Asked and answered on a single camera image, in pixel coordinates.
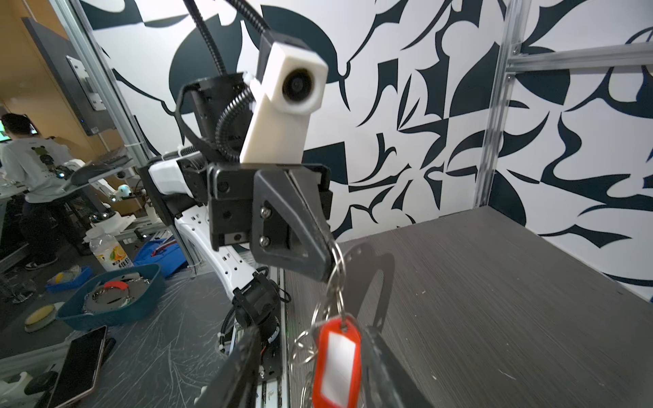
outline black hair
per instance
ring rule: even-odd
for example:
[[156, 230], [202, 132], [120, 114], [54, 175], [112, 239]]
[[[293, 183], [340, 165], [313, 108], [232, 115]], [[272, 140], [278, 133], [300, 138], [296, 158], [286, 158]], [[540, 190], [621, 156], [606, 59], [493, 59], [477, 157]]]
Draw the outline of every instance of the black hair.
[[2, 118], [3, 126], [6, 130], [14, 134], [31, 134], [30, 129], [31, 121], [27, 116], [18, 115], [18, 114], [4, 114]]

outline bottle label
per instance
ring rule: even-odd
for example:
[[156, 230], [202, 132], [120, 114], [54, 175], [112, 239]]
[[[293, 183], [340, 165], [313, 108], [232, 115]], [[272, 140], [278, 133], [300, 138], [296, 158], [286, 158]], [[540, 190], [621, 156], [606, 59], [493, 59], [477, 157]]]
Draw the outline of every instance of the bottle label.
[[134, 266], [120, 244], [113, 247], [113, 249], [107, 249], [106, 251], [95, 255], [95, 257], [107, 271], [131, 268]]

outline white sweatshirt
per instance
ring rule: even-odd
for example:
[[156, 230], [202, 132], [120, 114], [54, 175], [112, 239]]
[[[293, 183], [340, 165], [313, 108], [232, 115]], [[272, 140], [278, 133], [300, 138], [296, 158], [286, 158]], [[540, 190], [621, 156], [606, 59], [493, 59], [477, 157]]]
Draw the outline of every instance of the white sweatshirt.
[[66, 181], [57, 178], [55, 167], [68, 160], [72, 160], [68, 147], [50, 139], [16, 139], [0, 150], [5, 178], [29, 189], [28, 202], [50, 202], [66, 195], [61, 190]]

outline white label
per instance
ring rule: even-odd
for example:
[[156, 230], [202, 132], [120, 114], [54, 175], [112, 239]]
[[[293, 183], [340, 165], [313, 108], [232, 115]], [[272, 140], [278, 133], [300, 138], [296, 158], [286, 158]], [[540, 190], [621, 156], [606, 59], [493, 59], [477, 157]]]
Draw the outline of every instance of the white label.
[[120, 244], [111, 249], [107, 249], [102, 253], [96, 254], [95, 257], [100, 261], [100, 264], [102, 264], [107, 272], [122, 268], [131, 268], [134, 266]]
[[354, 370], [356, 343], [345, 336], [329, 332], [326, 350], [325, 372], [322, 376], [322, 396], [346, 408], [349, 403], [349, 387]]

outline camera lens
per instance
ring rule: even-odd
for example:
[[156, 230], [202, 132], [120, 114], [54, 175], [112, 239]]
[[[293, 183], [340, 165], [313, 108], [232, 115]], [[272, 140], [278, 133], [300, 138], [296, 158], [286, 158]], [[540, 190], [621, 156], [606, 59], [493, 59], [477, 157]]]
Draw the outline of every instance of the camera lens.
[[313, 89], [313, 80], [306, 69], [296, 69], [283, 81], [283, 95], [293, 102], [308, 98]]

